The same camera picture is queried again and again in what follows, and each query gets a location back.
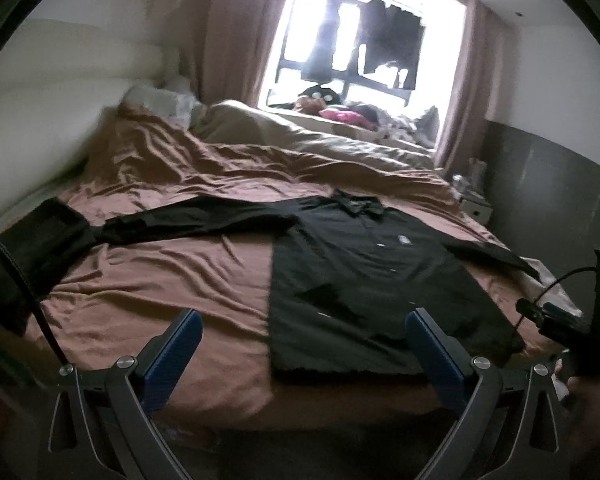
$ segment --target screw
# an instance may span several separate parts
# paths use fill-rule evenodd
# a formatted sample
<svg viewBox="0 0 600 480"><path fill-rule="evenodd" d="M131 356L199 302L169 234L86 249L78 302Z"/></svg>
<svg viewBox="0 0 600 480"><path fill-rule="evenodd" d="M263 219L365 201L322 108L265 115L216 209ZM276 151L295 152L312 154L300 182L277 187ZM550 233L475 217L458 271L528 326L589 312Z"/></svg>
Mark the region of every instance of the screw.
<svg viewBox="0 0 600 480"><path fill-rule="evenodd" d="M534 366L534 372L542 377L545 377L549 374L549 368L544 365L536 365Z"/></svg>
<svg viewBox="0 0 600 480"><path fill-rule="evenodd" d="M130 355L125 355L116 361L118 368L129 368L136 360Z"/></svg>
<svg viewBox="0 0 600 480"><path fill-rule="evenodd" d="M74 366L71 364L65 364L60 368L60 375L66 377L67 375L71 375L74 371Z"/></svg>
<svg viewBox="0 0 600 480"><path fill-rule="evenodd" d="M488 370L491 367L491 361L486 357L476 357L474 358L474 365L476 368L480 368L480 370Z"/></svg>

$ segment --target pink curtain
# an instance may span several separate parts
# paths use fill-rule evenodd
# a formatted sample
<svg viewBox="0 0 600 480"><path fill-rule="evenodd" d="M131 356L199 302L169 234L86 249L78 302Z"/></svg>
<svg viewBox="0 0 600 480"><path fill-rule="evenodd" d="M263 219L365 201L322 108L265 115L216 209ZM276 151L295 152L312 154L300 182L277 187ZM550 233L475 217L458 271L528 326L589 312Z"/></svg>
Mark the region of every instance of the pink curtain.
<svg viewBox="0 0 600 480"><path fill-rule="evenodd" d="M435 164L445 176L466 174L469 159L478 156L486 131L497 49L497 36L504 26L500 18L477 0L466 6L464 33L456 75Z"/></svg>
<svg viewBox="0 0 600 480"><path fill-rule="evenodd" d="M286 0L196 0L194 58L200 99L236 99L255 106Z"/></svg>

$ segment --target bed sheet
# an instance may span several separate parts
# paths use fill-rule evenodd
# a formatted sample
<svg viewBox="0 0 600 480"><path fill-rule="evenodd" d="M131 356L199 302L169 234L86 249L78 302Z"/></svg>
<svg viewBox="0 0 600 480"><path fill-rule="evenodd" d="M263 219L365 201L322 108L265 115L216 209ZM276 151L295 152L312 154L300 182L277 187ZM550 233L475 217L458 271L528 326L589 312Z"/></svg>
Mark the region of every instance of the bed sheet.
<svg viewBox="0 0 600 480"><path fill-rule="evenodd" d="M335 188L374 194L453 236L497 239L459 209L432 171L387 173L353 162L270 146L205 144L191 132L121 106L90 149L80 182L61 195L93 224L200 193L269 202L328 195ZM69 359L111 366L138 354L183 308L202 314L205 333L158 421L173 434L200 427L312 429L372 423L439 406L421 378L409 384L290 386L269 373L267 295L272 245L266 235L181 238L93 248L54 288L43 308ZM467 264L515 322L521 272ZM559 348L529 322L519 328L534 360ZM49 353L30 320L27 341Z"/></svg>

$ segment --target headboard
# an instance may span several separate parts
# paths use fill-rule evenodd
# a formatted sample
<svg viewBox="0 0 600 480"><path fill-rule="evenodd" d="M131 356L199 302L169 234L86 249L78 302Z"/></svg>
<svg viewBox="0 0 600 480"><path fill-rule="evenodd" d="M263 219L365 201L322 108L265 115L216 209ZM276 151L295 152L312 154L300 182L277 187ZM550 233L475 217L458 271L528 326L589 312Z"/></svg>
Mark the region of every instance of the headboard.
<svg viewBox="0 0 600 480"><path fill-rule="evenodd" d="M84 158L132 85L176 75L178 65L176 48L26 20L0 53L0 214Z"/></svg>

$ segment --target nightstand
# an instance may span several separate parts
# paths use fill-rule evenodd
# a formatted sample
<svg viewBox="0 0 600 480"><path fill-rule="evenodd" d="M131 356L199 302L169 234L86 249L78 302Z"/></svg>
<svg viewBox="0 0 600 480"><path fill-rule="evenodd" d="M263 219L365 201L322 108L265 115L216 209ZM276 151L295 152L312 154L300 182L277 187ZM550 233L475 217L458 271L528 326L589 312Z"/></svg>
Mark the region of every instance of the nightstand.
<svg viewBox="0 0 600 480"><path fill-rule="evenodd" d="M454 196L460 201L460 209L473 218L478 224L487 225L493 207L485 197L473 191L458 192L453 189Z"/></svg>

